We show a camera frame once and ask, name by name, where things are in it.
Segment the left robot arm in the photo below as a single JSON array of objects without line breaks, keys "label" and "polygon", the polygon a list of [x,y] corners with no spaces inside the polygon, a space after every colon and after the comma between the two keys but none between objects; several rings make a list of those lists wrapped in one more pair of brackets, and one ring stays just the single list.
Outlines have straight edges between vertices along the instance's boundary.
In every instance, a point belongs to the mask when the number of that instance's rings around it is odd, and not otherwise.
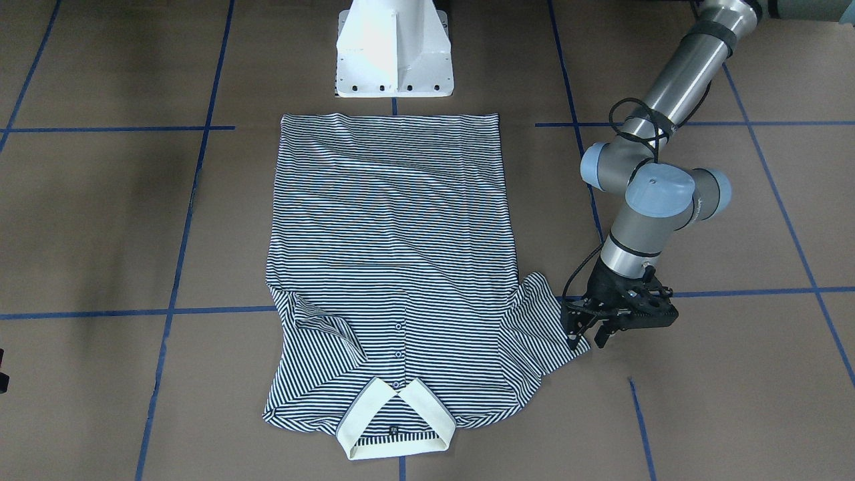
[{"label": "left robot arm", "polygon": [[732,185],[714,168],[687,170],[662,161],[661,152],[695,115],[717,72],[739,42],[764,19],[853,24],[852,1],[702,1],[697,19],[647,94],[617,101],[632,106],[622,124],[610,121],[610,142],[584,152],[580,175],[605,194],[624,200],[610,232],[593,250],[586,292],[561,302],[569,348],[596,327],[596,346],[630,329],[668,327],[678,318],[672,290],[656,267],[673,232],[717,216],[729,205]]}]

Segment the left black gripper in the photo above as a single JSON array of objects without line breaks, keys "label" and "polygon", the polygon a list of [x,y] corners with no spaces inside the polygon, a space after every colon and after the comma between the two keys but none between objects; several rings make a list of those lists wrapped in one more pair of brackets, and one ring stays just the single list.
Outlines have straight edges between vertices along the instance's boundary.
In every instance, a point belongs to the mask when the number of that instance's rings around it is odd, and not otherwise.
[{"label": "left black gripper", "polygon": [[592,311],[580,311],[580,305],[564,305],[564,332],[570,350],[579,347],[584,332],[594,320],[601,320],[601,326],[594,337],[598,348],[604,348],[617,332],[626,331],[624,323],[629,314],[605,317],[604,313],[626,309],[633,314],[659,314],[659,301],[651,292],[659,289],[655,281],[656,269],[653,265],[643,268],[642,277],[628,278],[612,271],[603,262],[596,262],[584,296],[583,307]]}]

